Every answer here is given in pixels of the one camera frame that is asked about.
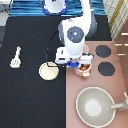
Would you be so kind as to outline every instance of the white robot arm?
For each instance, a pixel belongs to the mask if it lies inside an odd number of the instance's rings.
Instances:
[[[97,23],[93,14],[91,0],[80,0],[83,16],[61,21],[58,26],[60,41],[65,45],[57,49],[55,62],[67,64],[67,67],[80,67],[81,64],[91,64],[93,55],[83,52],[85,36],[92,36]],[[76,65],[71,60],[80,58]]]

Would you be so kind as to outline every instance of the pink countertop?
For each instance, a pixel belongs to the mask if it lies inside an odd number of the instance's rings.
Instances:
[[[89,46],[90,53],[94,55],[90,76],[83,78],[77,76],[72,69],[66,70],[66,128],[90,128],[78,117],[75,106],[78,94],[86,87],[100,87],[106,90],[115,103],[125,99],[123,93],[126,92],[126,87],[115,43],[113,41],[87,41],[86,44]],[[98,45],[110,47],[111,55],[107,58],[97,56],[95,49]],[[99,73],[98,65],[103,61],[111,62],[114,65],[114,75],[106,77]],[[128,111],[117,111],[113,122],[106,128],[128,128]]]

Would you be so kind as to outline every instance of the black tablecloth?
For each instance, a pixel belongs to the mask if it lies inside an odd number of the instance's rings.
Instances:
[[[8,19],[0,51],[0,128],[66,128],[66,69],[60,68],[53,81],[43,80],[38,73],[61,19],[25,19]],[[17,46],[21,47],[21,67],[12,69]],[[59,46],[63,45],[57,34],[49,61],[54,61]]]
[[[112,41],[107,15],[95,15],[95,18],[97,30],[92,37],[86,37],[86,41]]]

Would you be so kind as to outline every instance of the stove burner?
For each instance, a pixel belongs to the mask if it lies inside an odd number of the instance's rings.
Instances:
[[[98,70],[103,76],[112,76],[115,72],[114,66],[109,62],[101,62],[98,66]]]
[[[96,54],[102,58],[106,58],[111,54],[111,49],[106,45],[99,45],[96,47]]]

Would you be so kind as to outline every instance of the table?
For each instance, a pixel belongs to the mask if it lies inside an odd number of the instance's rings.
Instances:
[[[90,128],[84,124],[78,117],[75,102],[77,95],[86,87],[100,87],[113,97],[115,103],[119,103],[125,99],[124,92],[126,87],[117,55],[114,41],[87,41],[86,44],[90,49],[90,53],[94,55],[92,60],[91,74],[87,78],[77,76],[72,69],[66,69],[66,128]],[[107,45],[111,48],[111,55],[107,58],[101,58],[96,55],[95,49],[99,45]],[[115,67],[115,73],[112,76],[102,76],[98,71],[100,62],[111,62]],[[114,121],[107,128],[127,128],[128,111],[116,113]]]
[[[51,36],[56,32],[60,21],[67,18],[69,17],[8,18],[0,50],[0,128],[66,127],[66,69],[60,68],[59,76],[54,81],[44,81],[39,76],[38,69],[45,62]],[[17,46],[21,47],[22,64],[20,69],[13,70],[9,64]],[[54,62],[56,50],[61,46],[59,35],[56,34],[51,43],[48,61]]]

